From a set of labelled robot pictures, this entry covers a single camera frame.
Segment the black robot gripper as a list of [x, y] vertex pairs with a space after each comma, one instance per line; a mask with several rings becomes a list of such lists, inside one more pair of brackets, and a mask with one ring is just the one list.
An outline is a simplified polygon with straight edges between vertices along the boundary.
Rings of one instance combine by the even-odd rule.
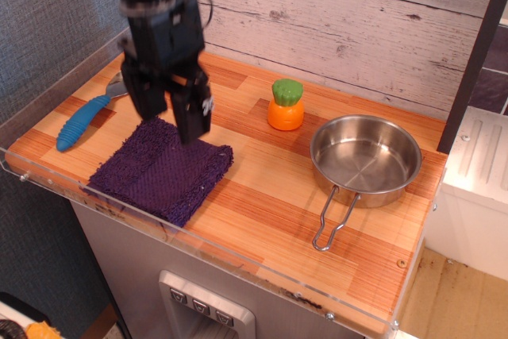
[[121, 0], [131, 37], [122, 41], [123, 82], [139, 116], [167, 110], [164, 89], [182, 144], [210, 131], [214, 110], [207, 74], [198, 64], [205, 47], [198, 0]]

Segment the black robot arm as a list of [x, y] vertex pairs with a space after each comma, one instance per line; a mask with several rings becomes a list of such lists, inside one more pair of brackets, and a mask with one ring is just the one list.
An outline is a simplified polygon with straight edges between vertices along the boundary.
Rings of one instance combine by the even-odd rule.
[[210, 131], [214, 100], [198, 62], [205, 48], [198, 0], [120, 0], [131, 36], [121, 73], [143, 120], [173, 110], [183, 144]]

